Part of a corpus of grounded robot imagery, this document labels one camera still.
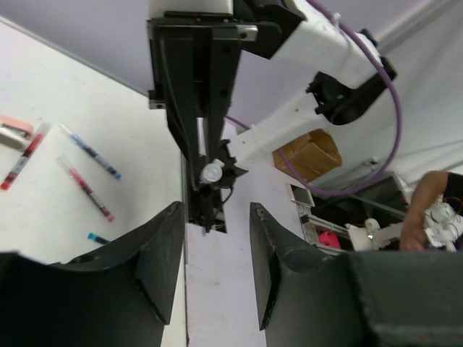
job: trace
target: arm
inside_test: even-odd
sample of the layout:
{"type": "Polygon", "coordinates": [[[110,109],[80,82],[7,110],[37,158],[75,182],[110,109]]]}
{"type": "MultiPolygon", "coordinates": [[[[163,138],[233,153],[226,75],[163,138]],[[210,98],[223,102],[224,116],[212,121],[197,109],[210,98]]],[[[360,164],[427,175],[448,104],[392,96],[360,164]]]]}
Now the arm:
{"type": "Polygon", "coordinates": [[[404,219],[400,237],[400,249],[421,250],[427,238],[423,230],[425,211],[443,194],[447,187],[449,173],[430,171],[423,176],[413,193],[407,216],[404,219]]]}

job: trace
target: human hand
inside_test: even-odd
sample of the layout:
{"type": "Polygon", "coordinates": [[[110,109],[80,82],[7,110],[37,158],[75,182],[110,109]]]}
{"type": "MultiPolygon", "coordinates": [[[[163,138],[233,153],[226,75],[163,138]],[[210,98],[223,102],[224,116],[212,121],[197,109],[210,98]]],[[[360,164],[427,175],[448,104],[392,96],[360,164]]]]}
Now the human hand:
{"type": "Polygon", "coordinates": [[[422,251],[428,242],[425,230],[420,222],[404,222],[400,235],[399,248],[402,251],[422,251]]]}

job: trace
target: white plastic cap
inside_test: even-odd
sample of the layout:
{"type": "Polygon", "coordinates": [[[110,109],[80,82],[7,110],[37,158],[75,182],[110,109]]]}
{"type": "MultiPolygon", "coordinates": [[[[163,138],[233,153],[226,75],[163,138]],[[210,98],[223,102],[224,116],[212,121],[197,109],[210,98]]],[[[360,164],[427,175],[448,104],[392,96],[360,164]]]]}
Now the white plastic cap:
{"type": "Polygon", "coordinates": [[[379,230],[381,229],[378,221],[374,218],[368,218],[366,221],[365,221],[365,227],[366,229],[369,229],[369,230],[379,230]]]}
{"type": "Polygon", "coordinates": [[[222,178],[223,172],[222,168],[225,166],[219,159],[214,159],[214,161],[206,165],[201,172],[201,183],[212,184],[220,181],[222,178]]]}

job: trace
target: white tabletop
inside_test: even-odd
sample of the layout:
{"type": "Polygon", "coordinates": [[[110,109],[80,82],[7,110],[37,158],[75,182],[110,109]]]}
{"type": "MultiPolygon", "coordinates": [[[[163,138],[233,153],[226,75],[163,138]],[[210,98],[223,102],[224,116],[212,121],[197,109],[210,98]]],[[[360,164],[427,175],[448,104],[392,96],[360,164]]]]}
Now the white tabletop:
{"type": "MultiPolygon", "coordinates": [[[[99,247],[87,240],[88,233],[115,239],[181,200],[179,150],[163,111],[148,110],[146,97],[3,23],[0,51],[0,114],[35,128],[45,121],[64,123],[122,174],[117,181],[53,126],[9,191],[0,192],[1,252],[67,262],[99,247]],[[62,154],[114,222],[57,165],[62,154]]],[[[19,157],[20,152],[0,145],[0,180],[19,157]]],[[[185,345],[183,287],[181,266],[165,347],[185,345]]]]}

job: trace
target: brown cardboard box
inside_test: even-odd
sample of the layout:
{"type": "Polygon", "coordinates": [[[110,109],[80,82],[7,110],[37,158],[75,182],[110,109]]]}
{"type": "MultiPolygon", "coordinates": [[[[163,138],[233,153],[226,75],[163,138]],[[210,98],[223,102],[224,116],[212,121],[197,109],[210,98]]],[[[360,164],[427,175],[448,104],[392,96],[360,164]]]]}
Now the brown cardboard box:
{"type": "MultiPolygon", "coordinates": [[[[280,149],[306,182],[311,182],[342,165],[336,144],[322,129],[302,135],[280,149]]],[[[273,161],[278,170],[293,176],[276,151],[273,152],[273,161]]]]}

